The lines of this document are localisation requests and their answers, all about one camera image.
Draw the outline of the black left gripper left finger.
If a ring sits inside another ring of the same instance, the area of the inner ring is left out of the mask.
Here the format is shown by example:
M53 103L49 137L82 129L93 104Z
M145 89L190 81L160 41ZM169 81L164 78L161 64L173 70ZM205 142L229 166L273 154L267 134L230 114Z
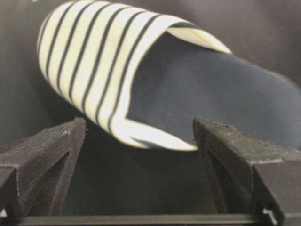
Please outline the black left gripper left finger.
M0 146L0 210L8 217L61 212L86 134L83 118Z

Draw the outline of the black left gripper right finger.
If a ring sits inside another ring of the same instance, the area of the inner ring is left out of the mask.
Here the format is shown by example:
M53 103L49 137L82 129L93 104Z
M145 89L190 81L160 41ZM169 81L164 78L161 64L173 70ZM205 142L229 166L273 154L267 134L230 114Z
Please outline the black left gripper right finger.
M219 213L263 214L301 223L301 153L196 117L193 134Z

